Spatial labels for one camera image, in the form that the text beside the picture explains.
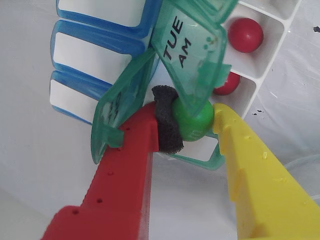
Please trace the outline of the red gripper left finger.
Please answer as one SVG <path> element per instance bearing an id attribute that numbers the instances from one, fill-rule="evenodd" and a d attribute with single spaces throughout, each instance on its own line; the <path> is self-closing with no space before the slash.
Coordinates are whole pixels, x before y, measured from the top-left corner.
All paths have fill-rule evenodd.
<path id="1" fill-rule="evenodd" d="M 82 204 L 57 212 L 43 239 L 148 239 L 153 154 L 175 154 L 183 148 L 172 116 L 176 90 L 158 85 L 152 93 L 154 101 L 121 126 L 122 146 L 104 152 Z"/>

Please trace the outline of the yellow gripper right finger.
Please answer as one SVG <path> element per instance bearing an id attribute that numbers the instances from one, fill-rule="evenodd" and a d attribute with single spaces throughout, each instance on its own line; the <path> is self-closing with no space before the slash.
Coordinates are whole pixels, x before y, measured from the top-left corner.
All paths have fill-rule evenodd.
<path id="1" fill-rule="evenodd" d="M 222 103 L 213 109 L 238 239 L 319 239 L 316 202 L 234 110 Z"/>

